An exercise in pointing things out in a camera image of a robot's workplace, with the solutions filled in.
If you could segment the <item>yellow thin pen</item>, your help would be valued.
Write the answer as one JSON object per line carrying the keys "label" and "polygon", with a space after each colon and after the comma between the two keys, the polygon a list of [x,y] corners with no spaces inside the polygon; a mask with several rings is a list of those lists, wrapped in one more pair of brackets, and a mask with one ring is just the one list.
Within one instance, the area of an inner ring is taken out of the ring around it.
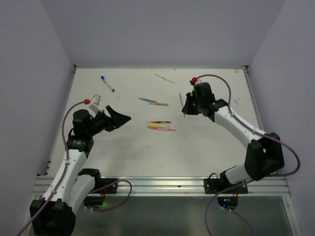
{"label": "yellow thin pen", "polygon": [[174,81],[172,81],[172,80],[170,80],[170,79],[168,79],[168,78],[166,78],[166,77],[164,77],[164,76],[162,76],[162,75],[159,75],[159,74],[157,74],[157,73],[154,73],[154,75],[157,76],[157,77],[159,77],[159,78],[161,78],[161,79],[163,79],[163,80],[165,80],[165,81],[167,81],[167,82],[169,82],[169,83],[175,84]]}

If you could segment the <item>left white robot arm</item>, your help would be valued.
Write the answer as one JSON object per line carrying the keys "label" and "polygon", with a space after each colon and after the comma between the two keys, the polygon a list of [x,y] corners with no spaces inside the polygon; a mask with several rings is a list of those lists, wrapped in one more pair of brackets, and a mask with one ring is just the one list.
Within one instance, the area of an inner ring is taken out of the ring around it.
{"label": "left white robot arm", "polygon": [[76,223],[76,214],[90,193],[101,192],[103,185],[98,169],[84,169],[83,165],[94,145],[93,137],[102,131],[111,132],[131,120],[131,117],[106,106],[109,114],[90,106],[92,116],[85,109],[73,113],[69,134],[63,135],[65,154],[53,182],[41,199],[30,205],[31,223],[36,236],[69,236]]}

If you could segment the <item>green thin pen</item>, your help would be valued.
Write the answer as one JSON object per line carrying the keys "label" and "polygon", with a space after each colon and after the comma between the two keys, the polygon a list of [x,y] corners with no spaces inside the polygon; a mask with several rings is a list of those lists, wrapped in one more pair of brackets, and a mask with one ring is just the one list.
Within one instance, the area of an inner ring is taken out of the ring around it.
{"label": "green thin pen", "polygon": [[179,98],[180,98],[181,112],[182,112],[182,109],[183,109],[183,107],[184,107],[184,104],[183,104],[183,100],[182,100],[182,96],[181,96],[181,93],[180,93],[180,92],[179,92]]}

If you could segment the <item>fat yellow highlighter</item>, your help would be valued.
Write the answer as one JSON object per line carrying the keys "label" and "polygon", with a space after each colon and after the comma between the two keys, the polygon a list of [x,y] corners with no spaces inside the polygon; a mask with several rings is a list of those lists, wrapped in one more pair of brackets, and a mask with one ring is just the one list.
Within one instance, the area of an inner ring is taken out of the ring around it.
{"label": "fat yellow highlighter", "polygon": [[170,124],[168,124],[168,123],[148,123],[147,127],[149,129],[168,129],[168,128],[170,128]]}

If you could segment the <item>dark red pen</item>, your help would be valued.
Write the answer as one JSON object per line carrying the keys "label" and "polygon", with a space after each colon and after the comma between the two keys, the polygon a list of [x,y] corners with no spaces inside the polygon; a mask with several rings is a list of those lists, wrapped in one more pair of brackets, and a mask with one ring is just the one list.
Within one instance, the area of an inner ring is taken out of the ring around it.
{"label": "dark red pen", "polygon": [[147,121],[146,123],[171,124],[171,121]]}

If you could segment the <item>blue highlighter pen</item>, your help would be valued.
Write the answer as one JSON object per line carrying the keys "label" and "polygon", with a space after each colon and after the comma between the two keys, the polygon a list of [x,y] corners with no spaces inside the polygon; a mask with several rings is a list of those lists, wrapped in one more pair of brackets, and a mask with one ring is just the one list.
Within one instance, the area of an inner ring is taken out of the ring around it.
{"label": "blue highlighter pen", "polygon": [[151,100],[151,99],[148,99],[148,98],[138,97],[138,99],[141,100],[141,101],[149,102],[149,103],[157,103],[157,101]]}

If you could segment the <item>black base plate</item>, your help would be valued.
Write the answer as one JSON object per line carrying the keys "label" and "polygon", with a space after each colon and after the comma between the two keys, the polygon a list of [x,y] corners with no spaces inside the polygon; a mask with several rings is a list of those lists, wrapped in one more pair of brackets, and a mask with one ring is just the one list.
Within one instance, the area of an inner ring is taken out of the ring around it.
{"label": "black base plate", "polygon": [[248,194],[249,192],[246,184],[238,187],[236,184],[224,185],[219,178],[205,178],[203,184],[205,194],[217,194],[225,189],[228,190],[224,194]]}
{"label": "black base plate", "polygon": [[116,194],[117,178],[100,178],[96,181],[95,187],[89,194]]}

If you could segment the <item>yellow gold highlighter pen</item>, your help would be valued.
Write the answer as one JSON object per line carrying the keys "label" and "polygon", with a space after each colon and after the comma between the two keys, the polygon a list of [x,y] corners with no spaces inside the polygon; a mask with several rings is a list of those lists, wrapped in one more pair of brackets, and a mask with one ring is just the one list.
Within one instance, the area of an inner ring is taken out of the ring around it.
{"label": "yellow gold highlighter pen", "polygon": [[158,103],[158,102],[149,102],[149,105],[155,105],[155,106],[169,106],[168,103]]}

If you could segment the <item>blue white marker pen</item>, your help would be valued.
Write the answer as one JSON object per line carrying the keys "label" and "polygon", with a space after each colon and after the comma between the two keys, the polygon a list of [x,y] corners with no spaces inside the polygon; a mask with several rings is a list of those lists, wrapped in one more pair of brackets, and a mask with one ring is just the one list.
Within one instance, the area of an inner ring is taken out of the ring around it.
{"label": "blue white marker pen", "polygon": [[107,86],[112,92],[115,91],[115,89],[106,81],[106,79],[105,79],[104,76],[101,76],[100,78],[102,79],[102,81],[106,84],[106,86]]}

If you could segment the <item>aluminium front rail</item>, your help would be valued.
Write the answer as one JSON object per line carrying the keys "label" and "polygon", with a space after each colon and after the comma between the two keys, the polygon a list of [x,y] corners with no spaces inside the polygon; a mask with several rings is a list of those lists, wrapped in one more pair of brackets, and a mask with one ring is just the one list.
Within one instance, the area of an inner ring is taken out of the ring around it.
{"label": "aluminium front rail", "polygon": [[[204,177],[119,177],[132,184],[131,196],[203,197],[213,196],[205,193]],[[247,184],[245,197],[290,196],[284,177],[264,178]]]}

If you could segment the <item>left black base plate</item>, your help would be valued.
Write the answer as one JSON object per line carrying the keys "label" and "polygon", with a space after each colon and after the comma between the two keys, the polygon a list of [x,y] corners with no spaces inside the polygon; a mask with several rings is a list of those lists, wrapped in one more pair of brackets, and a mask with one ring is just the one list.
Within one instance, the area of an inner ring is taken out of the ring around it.
{"label": "left black base plate", "polygon": [[116,194],[117,178],[100,178],[96,181],[95,187],[89,194]]}

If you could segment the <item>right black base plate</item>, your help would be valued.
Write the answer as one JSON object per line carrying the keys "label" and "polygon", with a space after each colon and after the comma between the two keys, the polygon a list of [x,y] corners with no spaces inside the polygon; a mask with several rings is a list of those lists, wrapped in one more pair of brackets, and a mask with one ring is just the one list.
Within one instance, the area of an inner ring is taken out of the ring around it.
{"label": "right black base plate", "polygon": [[203,184],[205,194],[217,194],[225,189],[228,190],[224,194],[248,194],[249,192],[246,184],[238,187],[236,184],[224,185],[219,178],[205,178]]}

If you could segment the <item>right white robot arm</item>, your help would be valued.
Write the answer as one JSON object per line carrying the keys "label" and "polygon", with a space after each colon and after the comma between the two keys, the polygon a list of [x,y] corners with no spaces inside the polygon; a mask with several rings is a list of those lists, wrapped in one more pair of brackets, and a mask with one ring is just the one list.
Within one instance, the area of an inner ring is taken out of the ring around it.
{"label": "right white robot arm", "polygon": [[186,94],[182,112],[209,118],[225,128],[246,149],[242,164],[220,173],[218,186],[221,191],[230,193],[243,181],[261,180],[284,167],[283,150],[276,133],[267,134],[242,118],[236,119],[236,114],[225,100],[215,99],[209,83],[192,82],[191,85],[193,90]]}

